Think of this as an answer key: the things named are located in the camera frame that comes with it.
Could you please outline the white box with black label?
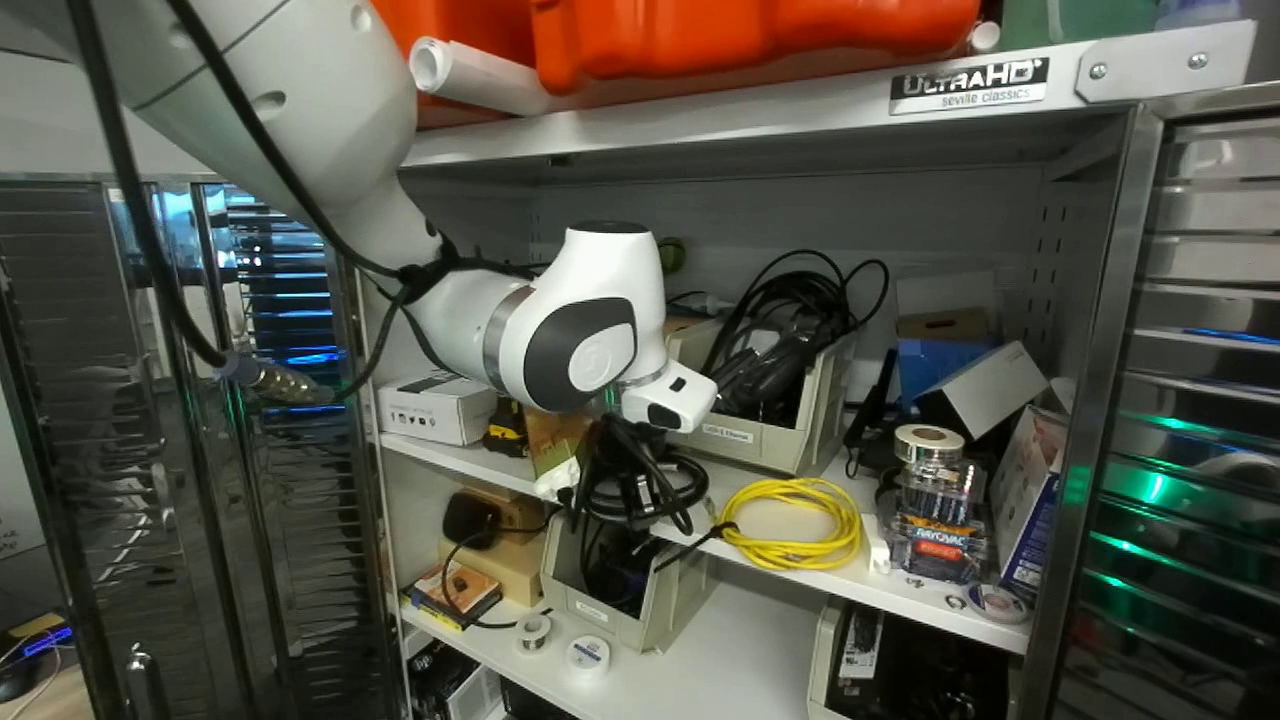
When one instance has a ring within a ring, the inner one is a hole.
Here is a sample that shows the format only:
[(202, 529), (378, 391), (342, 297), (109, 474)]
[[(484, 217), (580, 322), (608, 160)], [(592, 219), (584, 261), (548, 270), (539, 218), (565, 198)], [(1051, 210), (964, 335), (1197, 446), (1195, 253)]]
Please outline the white box with black label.
[(378, 387), (381, 428), (415, 439), (465, 447), (486, 434), (497, 392), (445, 370)]

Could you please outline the brown cardboard box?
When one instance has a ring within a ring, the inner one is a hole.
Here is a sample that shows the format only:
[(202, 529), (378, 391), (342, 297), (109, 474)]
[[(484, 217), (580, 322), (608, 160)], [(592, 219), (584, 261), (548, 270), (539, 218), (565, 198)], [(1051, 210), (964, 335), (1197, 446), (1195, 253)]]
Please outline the brown cardboard box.
[(901, 315), (895, 324), (899, 341), (943, 341), (977, 345), (995, 338), (986, 307), (956, 307), (950, 310)]

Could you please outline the tilted white cardboard box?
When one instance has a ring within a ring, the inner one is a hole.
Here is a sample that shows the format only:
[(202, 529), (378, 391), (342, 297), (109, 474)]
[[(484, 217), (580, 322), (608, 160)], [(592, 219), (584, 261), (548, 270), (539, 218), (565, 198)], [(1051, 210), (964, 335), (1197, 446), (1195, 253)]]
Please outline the tilted white cardboard box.
[(968, 441), (980, 439), (1050, 387), (1023, 342), (992, 348), (915, 397), (914, 407), (929, 425)]

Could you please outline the white box with blue print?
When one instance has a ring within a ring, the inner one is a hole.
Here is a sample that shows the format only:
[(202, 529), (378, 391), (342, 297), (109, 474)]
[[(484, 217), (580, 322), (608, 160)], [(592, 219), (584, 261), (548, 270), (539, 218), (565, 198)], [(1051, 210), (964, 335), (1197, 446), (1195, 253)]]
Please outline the white box with blue print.
[(1025, 406), (991, 483), (998, 583), (1030, 605), (1044, 575), (1066, 442), (1061, 416)]

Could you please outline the large beige storage bin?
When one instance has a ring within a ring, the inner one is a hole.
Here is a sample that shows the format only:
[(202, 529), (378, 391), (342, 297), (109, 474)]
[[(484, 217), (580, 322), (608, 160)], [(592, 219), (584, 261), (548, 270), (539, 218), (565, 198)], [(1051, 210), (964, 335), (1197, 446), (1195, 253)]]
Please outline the large beige storage bin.
[(856, 341), (846, 334), (815, 351), (805, 340), (760, 327), (731, 336), (710, 368), (718, 384), (713, 409), (695, 430), (669, 441), (791, 475), (820, 470), (844, 434)]

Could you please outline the small beige storage bin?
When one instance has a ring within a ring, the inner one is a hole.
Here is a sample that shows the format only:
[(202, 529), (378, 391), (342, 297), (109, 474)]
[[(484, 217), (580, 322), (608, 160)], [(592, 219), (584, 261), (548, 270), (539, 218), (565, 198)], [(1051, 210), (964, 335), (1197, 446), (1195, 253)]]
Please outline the small beige storage bin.
[(721, 583), (717, 560), (653, 536), (552, 518), (541, 560), (547, 606), (640, 653), (663, 653)]

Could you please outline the black power adapter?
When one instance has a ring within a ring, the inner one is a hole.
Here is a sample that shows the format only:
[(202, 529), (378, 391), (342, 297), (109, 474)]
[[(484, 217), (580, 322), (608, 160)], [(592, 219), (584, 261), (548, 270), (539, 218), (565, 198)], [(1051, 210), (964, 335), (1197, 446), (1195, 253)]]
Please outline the black power adapter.
[(500, 506), (495, 501), (467, 491), (457, 491), (445, 505), (442, 534), (451, 543), (484, 551), (499, 538), (500, 520)]

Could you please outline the white tape roll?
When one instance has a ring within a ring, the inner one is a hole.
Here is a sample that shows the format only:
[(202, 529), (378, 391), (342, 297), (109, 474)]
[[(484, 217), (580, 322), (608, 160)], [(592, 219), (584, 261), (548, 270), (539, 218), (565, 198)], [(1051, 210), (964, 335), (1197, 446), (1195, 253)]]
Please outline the white tape roll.
[(564, 665), (570, 674), (581, 679), (604, 676), (611, 669), (612, 648), (599, 635), (573, 638), (564, 650)]

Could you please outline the orange and black booklet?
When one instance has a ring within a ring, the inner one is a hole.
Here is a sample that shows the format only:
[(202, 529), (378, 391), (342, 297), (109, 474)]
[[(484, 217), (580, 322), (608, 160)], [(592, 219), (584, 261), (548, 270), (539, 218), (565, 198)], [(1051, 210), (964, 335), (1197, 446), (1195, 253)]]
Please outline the orange and black booklet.
[(456, 630), (466, 630), (502, 600), (500, 584), (460, 562), (439, 562), (402, 589), (401, 598)]

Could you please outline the grey metal cabinet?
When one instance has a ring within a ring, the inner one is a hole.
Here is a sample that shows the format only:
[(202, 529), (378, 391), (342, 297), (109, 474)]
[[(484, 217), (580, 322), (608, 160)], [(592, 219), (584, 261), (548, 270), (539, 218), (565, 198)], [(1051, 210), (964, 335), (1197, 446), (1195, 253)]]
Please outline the grey metal cabinet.
[[(646, 225), (687, 242), (676, 290), (728, 295), (769, 251), (813, 249), (835, 260), (886, 260), (913, 297), (928, 281), (995, 273), (998, 322), (1050, 375), (1069, 372), (1084, 334), (1085, 261), (1101, 227), (1123, 117), (1140, 102), (1243, 86), (1254, 26), (1175, 29), (982, 56), (997, 73), (1047, 61), (1039, 101), (910, 117), (908, 68), (694, 97), (562, 111), (415, 133), (399, 181), (463, 254), (488, 261), (549, 258), (580, 220)], [(215, 259), (207, 191), (230, 181), (129, 110), (140, 164), (118, 181), (84, 72), (45, 35), (0, 12), (0, 179), (95, 178), (146, 197), (183, 284), (219, 346), (300, 357), (335, 384), (375, 345), (387, 301), (352, 261), (317, 245), (270, 243), (252, 265), (243, 232)], [(1021, 657), (1032, 616), (1001, 625), (946, 601), (938, 582), (876, 573), (771, 573), (713, 541), (719, 585), (663, 653), (617, 648), (611, 669), (575, 679), (564, 665), (584, 623), (554, 614), (550, 644), (522, 656), (512, 630), (448, 634), (401, 609), (398, 589), (434, 560), (445, 492), (466, 475), (518, 478), (511, 460), (398, 439), (365, 389), (352, 397), (378, 461), (387, 594), (406, 659), (448, 639), (502, 676), (582, 720), (806, 720), (810, 656), (831, 596)]]

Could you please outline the roll of silver tape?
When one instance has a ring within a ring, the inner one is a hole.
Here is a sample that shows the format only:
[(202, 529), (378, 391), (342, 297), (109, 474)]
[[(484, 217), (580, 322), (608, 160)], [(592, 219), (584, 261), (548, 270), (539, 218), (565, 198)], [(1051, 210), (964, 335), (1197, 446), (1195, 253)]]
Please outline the roll of silver tape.
[(964, 460), (966, 441), (959, 433), (927, 424), (904, 424), (893, 430), (893, 454), (909, 471), (951, 468)]

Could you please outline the pack of batteries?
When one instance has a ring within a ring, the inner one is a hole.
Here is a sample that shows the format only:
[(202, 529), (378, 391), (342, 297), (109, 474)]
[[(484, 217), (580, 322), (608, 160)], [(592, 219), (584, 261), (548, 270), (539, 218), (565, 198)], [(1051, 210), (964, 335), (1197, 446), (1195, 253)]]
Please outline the pack of batteries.
[(986, 570), (986, 470), (972, 460), (922, 474), (899, 465), (876, 489), (879, 538), (890, 562), (918, 577), (968, 584)]

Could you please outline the roll of white paper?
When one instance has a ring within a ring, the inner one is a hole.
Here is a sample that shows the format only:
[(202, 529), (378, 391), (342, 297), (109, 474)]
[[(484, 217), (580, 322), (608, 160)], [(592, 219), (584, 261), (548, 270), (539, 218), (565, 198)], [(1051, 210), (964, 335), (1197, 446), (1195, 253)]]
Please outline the roll of white paper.
[(532, 68), (456, 41), (417, 38), (407, 67), (417, 90), (433, 97), (515, 117), (538, 117), (558, 104)]

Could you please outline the small roll of tape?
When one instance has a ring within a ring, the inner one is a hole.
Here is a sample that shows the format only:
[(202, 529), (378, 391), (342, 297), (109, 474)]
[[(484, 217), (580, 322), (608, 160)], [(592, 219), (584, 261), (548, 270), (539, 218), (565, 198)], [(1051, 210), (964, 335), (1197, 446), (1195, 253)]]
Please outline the small roll of tape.
[(1001, 625), (1021, 625), (1030, 618), (1028, 605), (1000, 585), (973, 583), (965, 589), (968, 603), (983, 618)]

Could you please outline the orange plastic container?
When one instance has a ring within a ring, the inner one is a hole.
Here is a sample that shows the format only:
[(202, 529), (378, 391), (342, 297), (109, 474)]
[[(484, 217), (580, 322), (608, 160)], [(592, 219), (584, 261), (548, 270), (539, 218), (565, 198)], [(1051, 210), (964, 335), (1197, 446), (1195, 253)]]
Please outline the orange plastic container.
[[(984, 0), (371, 0), (422, 36), (532, 68), (584, 110), (963, 56)], [(419, 91), (422, 129), (516, 118)]]

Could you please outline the mirrored steel cabinet door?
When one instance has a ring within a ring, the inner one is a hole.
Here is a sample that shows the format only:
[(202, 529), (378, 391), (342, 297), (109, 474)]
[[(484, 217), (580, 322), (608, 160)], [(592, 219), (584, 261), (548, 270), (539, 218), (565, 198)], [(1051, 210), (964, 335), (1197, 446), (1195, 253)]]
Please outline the mirrored steel cabinet door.
[(219, 379), (118, 187), (0, 179), (0, 389), (99, 717), (140, 642), (170, 720), (408, 720), (369, 421)]
[(1280, 79), (1106, 150), (1018, 720), (1280, 720)]

